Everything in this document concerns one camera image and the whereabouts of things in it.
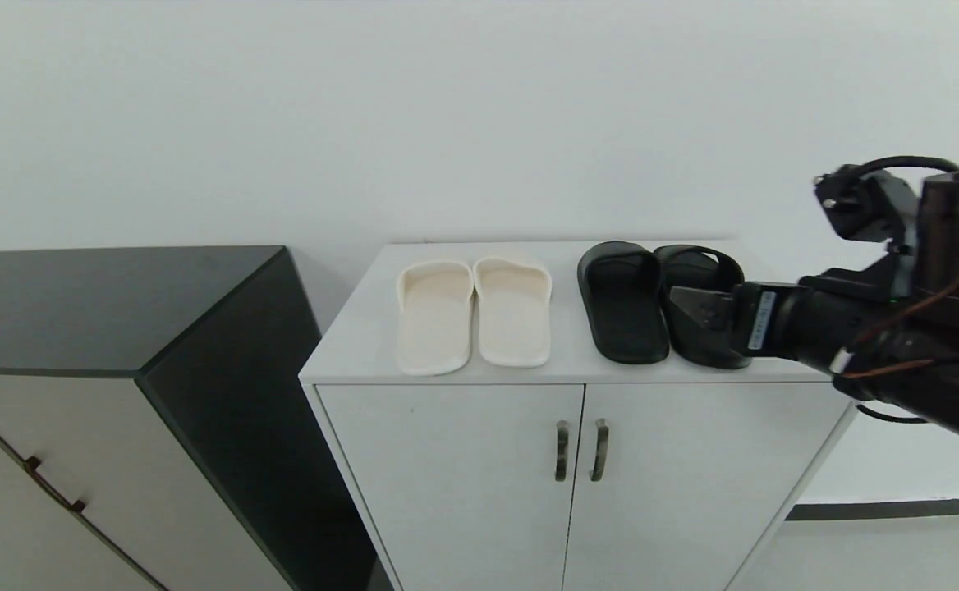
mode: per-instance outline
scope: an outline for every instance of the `slipper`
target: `slipper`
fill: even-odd
[[[552,348],[552,277],[527,254],[490,255],[472,266],[479,297],[479,354],[494,365],[537,367]]]
[[[578,288],[601,355],[632,365],[670,355],[666,321],[658,309],[662,284],[661,263],[638,244],[604,242],[582,255]]]
[[[738,355],[728,344],[730,333],[706,330],[685,311],[670,300],[670,289],[675,286],[709,289],[730,293],[735,285],[746,281],[742,268],[735,259],[723,252],[704,246],[675,244],[655,250],[655,257],[663,262],[661,303],[670,328],[673,349],[683,359],[698,365],[720,369],[741,369],[750,365],[750,358]]]
[[[451,373],[472,352],[472,269],[461,261],[427,261],[400,273],[396,361],[407,375]]]

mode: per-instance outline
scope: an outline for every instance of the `drawer handle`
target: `drawer handle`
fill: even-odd
[[[598,483],[603,479],[603,467],[608,461],[608,435],[611,434],[611,428],[608,427],[607,420],[600,419],[596,422],[596,463],[593,464],[593,471],[589,473],[590,479]]]
[[[571,435],[567,431],[567,421],[556,423],[556,482],[567,479],[567,442]]]
[[[41,460],[38,460],[37,456],[28,457],[28,459],[23,460],[22,468],[26,472],[26,475],[30,476],[30,479],[34,480],[34,483],[41,487],[41,490],[45,491],[45,494],[48,494],[49,498],[52,498],[57,505],[67,509],[71,513],[81,514],[82,511],[85,511],[85,501],[82,501],[80,498],[78,501],[70,502],[63,497],[62,494],[55,487],[53,487],[48,480],[43,478],[43,475],[38,474],[38,467],[41,466]]]

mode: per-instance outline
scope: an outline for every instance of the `white cabinet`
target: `white cabinet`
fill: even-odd
[[[701,243],[781,279],[737,243]],[[604,359],[575,279],[593,244],[386,247],[302,370],[398,591],[726,590],[850,422],[846,396],[784,360],[723,371]],[[397,274],[502,250],[530,252],[553,277],[548,363],[473,355],[442,377],[398,373]]]
[[[404,589],[559,588],[581,396],[581,385],[322,386]]]
[[[845,406],[828,384],[589,385],[563,588],[726,588]]]

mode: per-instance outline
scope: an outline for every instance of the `black cable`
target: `black cable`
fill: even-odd
[[[887,158],[877,158],[855,168],[847,169],[841,172],[840,179],[843,186],[848,187],[856,183],[860,176],[869,175],[871,172],[884,171],[885,168],[931,168],[934,171],[956,172],[959,166],[946,160],[945,158],[933,158],[929,156],[889,156]]]
[[[919,416],[885,415],[882,412],[871,410],[862,404],[856,405],[856,408],[858,408],[859,412],[862,412],[863,415],[869,416],[871,419],[884,420],[885,423],[898,423],[901,425],[925,425],[928,423],[927,420],[922,419]]]

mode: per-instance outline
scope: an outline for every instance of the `drawer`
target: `drawer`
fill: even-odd
[[[154,591],[0,449],[0,590]]]
[[[0,435],[169,590],[289,588],[133,379],[0,375]]]

